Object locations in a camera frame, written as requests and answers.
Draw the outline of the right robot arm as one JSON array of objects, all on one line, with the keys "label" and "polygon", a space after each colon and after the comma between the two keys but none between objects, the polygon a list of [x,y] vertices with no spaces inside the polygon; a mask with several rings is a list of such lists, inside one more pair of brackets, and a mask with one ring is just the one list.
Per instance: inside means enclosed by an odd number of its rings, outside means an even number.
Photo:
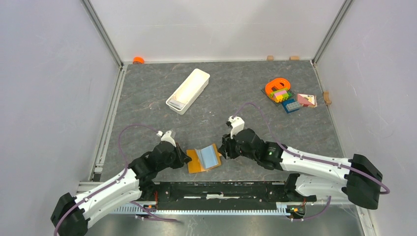
[{"label": "right robot arm", "polygon": [[291,201],[331,196],[366,209],[379,206],[383,175],[364,155],[335,158],[303,152],[263,141],[252,129],[224,135],[218,151],[229,159],[246,157],[267,170],[291,172],[284,187]]}]

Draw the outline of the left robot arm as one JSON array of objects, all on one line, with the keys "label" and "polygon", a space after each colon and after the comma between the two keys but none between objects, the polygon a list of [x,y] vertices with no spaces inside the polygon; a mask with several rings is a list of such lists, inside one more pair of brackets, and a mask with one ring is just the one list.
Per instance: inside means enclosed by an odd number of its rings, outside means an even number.
[{"label": "left robot arm", "polygon": [[178,146],[161,141],[152,151],[127,164],[110,180],[82,194],[60,196],[51,215],[55,236],[84,236],[105,215],[139,198],[154,196],[153,179],[166,169],[177,169],[191,161]]}]

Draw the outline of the orange card holder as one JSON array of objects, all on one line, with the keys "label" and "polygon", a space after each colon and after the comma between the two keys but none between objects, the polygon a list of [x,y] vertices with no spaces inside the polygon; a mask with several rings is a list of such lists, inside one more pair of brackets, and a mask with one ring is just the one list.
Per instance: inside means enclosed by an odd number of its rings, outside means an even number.
[{"label": "orange card holder", "polygon": [[187,164],[190,174],[206,172],[221,165],[221,154],[215,144],[202,149],[188,149],[186,154],[191,158]]}]

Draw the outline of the silver credit card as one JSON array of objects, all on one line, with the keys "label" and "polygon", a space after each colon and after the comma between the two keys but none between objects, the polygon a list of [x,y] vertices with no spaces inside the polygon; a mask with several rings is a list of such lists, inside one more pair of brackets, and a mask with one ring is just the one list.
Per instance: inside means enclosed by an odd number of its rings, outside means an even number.
[{"label": "silver credit card", "polygon": [[172,107],[174,107],[177,110],[181,110],[184,108],[185,104],[181,103],[179,101],[176,101],[175,99],[171,99],[168,101],[168,104]]}]

